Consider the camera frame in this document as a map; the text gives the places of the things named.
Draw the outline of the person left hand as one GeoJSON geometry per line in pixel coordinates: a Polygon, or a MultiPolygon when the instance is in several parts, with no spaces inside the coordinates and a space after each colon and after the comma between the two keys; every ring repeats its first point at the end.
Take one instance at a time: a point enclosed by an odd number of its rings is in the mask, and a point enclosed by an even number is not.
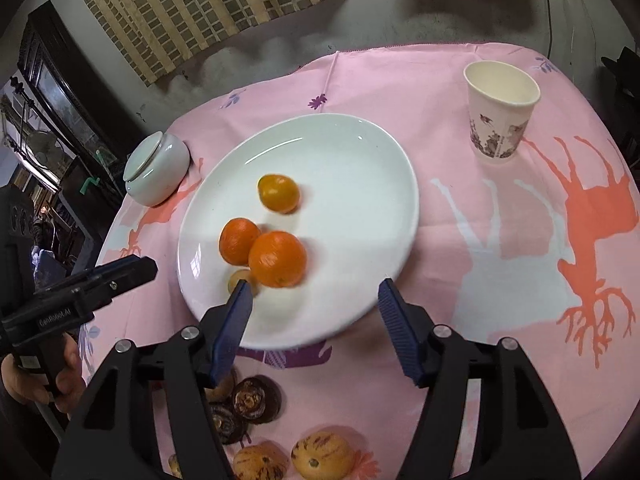
{"type": "MultiPolygon", "coordinates": [[[[61,393],[55,399],[56,408],[63,414],[70,415],[76,408],[86,383],[81,376],[81,360],[78,344],[69,334],[64,335],[64,367],[56,376],[56,388],[61,393]]],[[[14,362],[10,354],[1,364],[1,377],[4,388],[12,398],[25,404],[27,402],[49,403],[49,393],[38,380],[22,370],[14,362]]]]}

